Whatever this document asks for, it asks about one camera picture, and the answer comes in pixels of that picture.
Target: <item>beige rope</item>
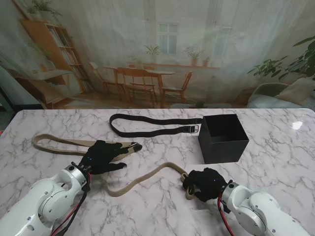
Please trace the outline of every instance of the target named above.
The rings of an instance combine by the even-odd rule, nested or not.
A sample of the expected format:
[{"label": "beige rope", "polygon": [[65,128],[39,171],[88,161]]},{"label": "beige rope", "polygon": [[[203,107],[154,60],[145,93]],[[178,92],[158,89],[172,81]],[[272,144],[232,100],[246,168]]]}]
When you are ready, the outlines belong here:
[{"label": "beige rope", "polygon": [[[43,151],[48,151],[48,152],[54,152],[54,153],[60,153],[60,154],[66,154],[66,155],[84,155],[86,153],[86,151],[79,151],[79,150],[60,150],[57,148],[52,148],[52,147],[43,147],[41,145],[38,144],[39,141],[43,140],[43,139],[49,139],[49,140],[53,140],[59,143],[63,143],[63,144],[71,144],[71,145],[78,145],[78,146],[84,146],[84,147],[91,147],[95,144],[96,141],[86,141],[86,140],[77,140],[77,139],[60,139],[56,136],[50,135],[50,134],[41,134],[41,135],[37,135],[33,138],[32,142],[34,144],[35,147],[43,150]],[[127,147],[131,145],[131,142],[123,142],[121,143],[123,146],[122,147]],[[125,158],[126,156],[128,156],[129,154],[134,153],[134,149],[133,147],[128,149],[128,153],[127,154],[121,154],[118,155],[117,157],[115,157],[112,162],[115,161],[120,161],[123,158]],[[118,191],[113,191],[110,190],[108,188],[108,183],[105,181],[105,189],[107,191],[107,193],[111,196],[111,197],[119,197],[125,193],[127,193],[128,191],[130,191],[135,185],[151,178],[152,176],[154,176],[157,172],[159,172],[160,170],[162,170],[165,167],[170,167],[172,169],[174,169],[175,171],[177,171],[178,173],[181,174],[181,181],[184,182],[185,178],[188,176],[187,172],[179,167],[178,165],[176,165],[173,162],[165,162],[163,164],[161,164],[160,166],[158,166],[157,168],[155,168],[154,170],[152,170],[151,172],[145,174],[144,176],[141,176],[139,178],[136,178],[134,181],[132,181],[130,184],[128,184],[126,187],[118,190]],[[188,200],[191,200],[194,198],[194,192],[191,192],[191,190],[188,188],[186,190],[186,198]]]}]

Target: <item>belt buckle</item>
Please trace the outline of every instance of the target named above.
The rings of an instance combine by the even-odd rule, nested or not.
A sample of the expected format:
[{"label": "belt buckle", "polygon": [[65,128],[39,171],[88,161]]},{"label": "belt buckle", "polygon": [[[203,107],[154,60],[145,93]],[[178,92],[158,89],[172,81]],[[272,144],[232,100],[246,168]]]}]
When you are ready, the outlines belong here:
[{"label": "belt buckle", "polygon": [[199,132],[199,126],[198,125],[194,125],[194,126],[190,126],[189,127],[189,133],[195,134],[195,133],[198,133],[198,132]]}]

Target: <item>red cable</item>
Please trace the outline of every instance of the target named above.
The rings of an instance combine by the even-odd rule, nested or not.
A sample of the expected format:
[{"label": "red cable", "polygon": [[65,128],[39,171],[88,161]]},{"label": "red cable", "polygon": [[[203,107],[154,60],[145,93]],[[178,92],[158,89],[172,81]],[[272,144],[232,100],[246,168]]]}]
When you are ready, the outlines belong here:
[{"label": "red cable", "polygon": [[[90,183],[92,182],[92,176],[89,173]],[[77,209],[78,205],[70,212],[70,214],[67,216],[67,218],[55,229],[55,231],[51,234],[51,236],[55,236],[59,230],[59,228],[70,218],[70,216],[74,213],[74,211]]]},{"label": "red cable", "polygon": [[218,197],[218,209],[219,209],[221,218],[222,218],[222,220],[223,220],[223,222],[224,222],[224,224],[225,224],[225,226],[226,226],[228,232],[230,233],[230,235],[231,235],[231,236],[234,236],[234,233],[232,232],[230,226],[228,225],[228,223],[227,223],[227,221],[226,221],[226,219],[225,219],[224,213],[223,213],[223,211],[222,211],[222,209],[221,209],[221,198],[222,198],[222,194],[220,194],[220,196]]},{"label": "red cable", "polygon": [[70,218],[70,216],[74,213],[74,211],[77,209],[78,205],[70,212],[70,214],[67,216],[67,218],[55,229],[55,231],[51,234],[51,236],[55,236],[59,230],[59,228]]}]

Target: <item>black belt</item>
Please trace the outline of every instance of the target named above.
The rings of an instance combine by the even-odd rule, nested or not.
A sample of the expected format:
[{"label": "black belt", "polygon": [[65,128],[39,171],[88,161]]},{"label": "black belt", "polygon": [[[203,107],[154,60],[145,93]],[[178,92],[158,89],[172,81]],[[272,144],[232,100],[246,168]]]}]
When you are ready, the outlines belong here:
[{"label": "black belt", "polygon": [[179,133],[197,133],[199,131],[199,126],[182,126],[175,129],[160,129],[151,132],[122,132],[116,129],[112,122],[115,119],[127,119],[127,120],[135,120],[135,121],[143,121],[151,124],[159,124],[159,125],[168,125],[168,124],[201,124],[202,118],[193,118],[193,119],[152,119],[148,117],[142,116],[132,116],[126,114],[114,114],[109,119],[109,125],[112,130],[121,137],[124,138],[150,138],[158,135],[165,134],[179,134]]}]

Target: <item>open black box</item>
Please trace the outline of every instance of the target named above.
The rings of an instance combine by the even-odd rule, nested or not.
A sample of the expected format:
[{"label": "open black box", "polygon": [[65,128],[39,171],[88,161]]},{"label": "open black box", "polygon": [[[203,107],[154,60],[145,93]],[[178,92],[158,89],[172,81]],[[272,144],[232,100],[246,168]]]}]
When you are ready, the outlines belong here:
[{"label": "open black box", "polygon": [[237,162],[249,142],[236,114],[203,117],[198,140],[205,164]]}]

